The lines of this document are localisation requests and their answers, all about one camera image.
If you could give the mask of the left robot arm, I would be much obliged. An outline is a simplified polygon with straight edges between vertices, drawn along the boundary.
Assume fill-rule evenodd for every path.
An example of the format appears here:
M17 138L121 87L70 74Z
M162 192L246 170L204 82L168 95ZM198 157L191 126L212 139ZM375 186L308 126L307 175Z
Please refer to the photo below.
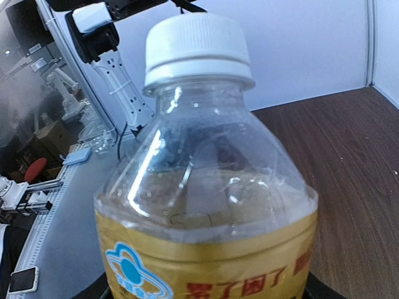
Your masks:
M100 62L118 50L115 22L164 4L164 0L47 1L55 12L65 12L74 47L85 64Z

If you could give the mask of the white small robot base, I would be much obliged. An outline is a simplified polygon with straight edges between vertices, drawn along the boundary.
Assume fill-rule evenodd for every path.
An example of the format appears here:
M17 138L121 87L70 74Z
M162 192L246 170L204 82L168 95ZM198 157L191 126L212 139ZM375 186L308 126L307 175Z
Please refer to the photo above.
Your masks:
M47 214L52 203L43 190L30 190L27 182L17 183L1 176L1 212L11 214Z

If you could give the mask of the white bottle cap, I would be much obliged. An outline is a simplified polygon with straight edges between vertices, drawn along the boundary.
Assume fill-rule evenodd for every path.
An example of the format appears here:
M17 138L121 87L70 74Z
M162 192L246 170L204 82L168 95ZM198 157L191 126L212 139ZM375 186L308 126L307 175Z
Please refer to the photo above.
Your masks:
M238 22L206 12L180 14L153 26L145 44L143 92L184 78L225 77L254 88L244 31Z

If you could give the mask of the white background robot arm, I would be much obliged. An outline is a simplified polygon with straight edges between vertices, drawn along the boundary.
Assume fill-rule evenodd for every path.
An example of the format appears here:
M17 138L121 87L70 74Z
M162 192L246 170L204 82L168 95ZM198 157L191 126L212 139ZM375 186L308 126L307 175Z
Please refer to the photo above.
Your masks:
M68 123L78 117L85 106L73 94L73 92L79 90L79 84L60 68L51 70L46 77L46 81L48 84L53 85L62 96L62 106L64 109L62 120Z

